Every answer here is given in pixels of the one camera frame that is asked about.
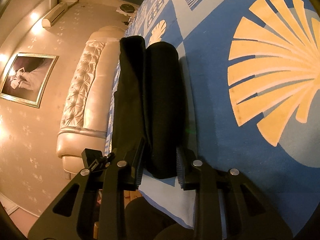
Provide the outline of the black pants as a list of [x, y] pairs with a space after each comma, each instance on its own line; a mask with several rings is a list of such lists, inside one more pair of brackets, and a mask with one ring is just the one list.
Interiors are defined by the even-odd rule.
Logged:
[[177, 175], [176, 150], [187, 147], [187, 96], [176, 48], [120, 40], [120, 76], [114, 93], [112, 148], [136, 151], [145, 140], [144, 168], [157, 179]]

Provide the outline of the cream tufted leather headboard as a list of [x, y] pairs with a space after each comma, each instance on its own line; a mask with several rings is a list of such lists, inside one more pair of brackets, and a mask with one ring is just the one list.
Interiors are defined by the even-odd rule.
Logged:
[[57, 136], [56, 154], [71, 174], [84, 168], [82, 152], [103, 152], [120, 39], [124, 30], [105, 26], [91, 34], [69, 86]]

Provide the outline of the small desk fan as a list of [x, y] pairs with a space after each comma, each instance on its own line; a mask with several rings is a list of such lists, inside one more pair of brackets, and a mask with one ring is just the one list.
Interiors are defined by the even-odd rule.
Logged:
[[116, 12], [127, 17], [127, 20], [124, 21], [124, 24], [129, 25], [136, 16], [137, 11], [133, 5], [124, 3], [117, 7]]

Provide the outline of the framed wall picture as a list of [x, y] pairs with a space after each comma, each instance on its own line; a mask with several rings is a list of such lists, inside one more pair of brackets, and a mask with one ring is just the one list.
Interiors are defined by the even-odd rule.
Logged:
[[1, 76], [1, 98], [39, 108], [57, 55], [17, 53]]

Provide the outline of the white wall air conditioner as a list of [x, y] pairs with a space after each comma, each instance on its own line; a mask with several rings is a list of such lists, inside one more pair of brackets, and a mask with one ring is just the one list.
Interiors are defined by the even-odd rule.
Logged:
[[53, 9], [48, 12], [42, 19], [42, 27], [49, 28], [68, 10], [68, 5], [65, 2], [57, 4]]

